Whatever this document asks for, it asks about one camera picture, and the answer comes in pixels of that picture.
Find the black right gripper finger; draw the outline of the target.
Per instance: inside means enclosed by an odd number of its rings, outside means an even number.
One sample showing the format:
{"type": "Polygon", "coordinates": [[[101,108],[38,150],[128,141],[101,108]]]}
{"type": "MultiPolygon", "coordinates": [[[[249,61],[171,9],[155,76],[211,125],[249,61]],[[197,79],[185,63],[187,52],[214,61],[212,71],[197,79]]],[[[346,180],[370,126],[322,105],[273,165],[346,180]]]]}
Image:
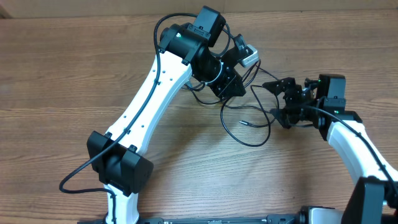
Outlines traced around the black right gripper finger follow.
{"type": "Polygon", "coordinates": [[[295,87],[295,79],[287,77],[273,82],[265,82],[262,87],[271,93],[282,93],[295,87]]]}
{"type": "Polygon", "coordinates": [[[290,121],[289,116],[292,114],[292,110],[289,109],[271,109],[270,114],[279,122],[279,124],[285,128],[290,129],[293,123],[290,121]]]}

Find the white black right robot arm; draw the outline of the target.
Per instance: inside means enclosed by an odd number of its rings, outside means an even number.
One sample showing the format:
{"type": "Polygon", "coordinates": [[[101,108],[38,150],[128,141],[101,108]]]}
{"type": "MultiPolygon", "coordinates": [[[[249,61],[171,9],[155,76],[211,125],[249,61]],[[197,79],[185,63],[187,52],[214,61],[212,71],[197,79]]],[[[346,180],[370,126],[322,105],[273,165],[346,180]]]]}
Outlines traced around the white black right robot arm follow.
{"type": "Polygon", "coordinates": [[[385,214],[387,205],[397,209],[397,170],[383,158],[366,133],[362,119],[346,110],[346,78],[321,74],[298,85],[294,78],[265,82],[262,87],[285,106],[272,109],[279,124],[290,129],[308,121],[340,156],[354,183],[346,208],[304,206],[296,215],[279,215],[278,223],[397,223],[397,214],[385,214]]]}

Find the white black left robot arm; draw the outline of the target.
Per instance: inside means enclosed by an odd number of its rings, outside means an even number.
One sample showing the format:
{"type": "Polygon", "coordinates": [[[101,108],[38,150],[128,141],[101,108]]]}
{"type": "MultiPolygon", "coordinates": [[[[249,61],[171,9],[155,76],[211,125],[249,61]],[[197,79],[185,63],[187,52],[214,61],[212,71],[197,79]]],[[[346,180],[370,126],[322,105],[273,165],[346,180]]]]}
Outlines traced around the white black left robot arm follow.
{"type": "Polygon", "coordinates": [[[228,31],[225,18],[206,6],[192,23],[154,31],[156,55],[144,83],[122,116],[104,134],[93,132],[86,143],[91,166],[108,195],[105,223],[139,221],[138,194],[154,168],[145,153],[181,87],[194,78],[221,100],[245,94],[243,78],[235,67],[256,63],[258,52],[242,35],[236,35],[233,47],[214,54],[211,48],[228,31]]]}

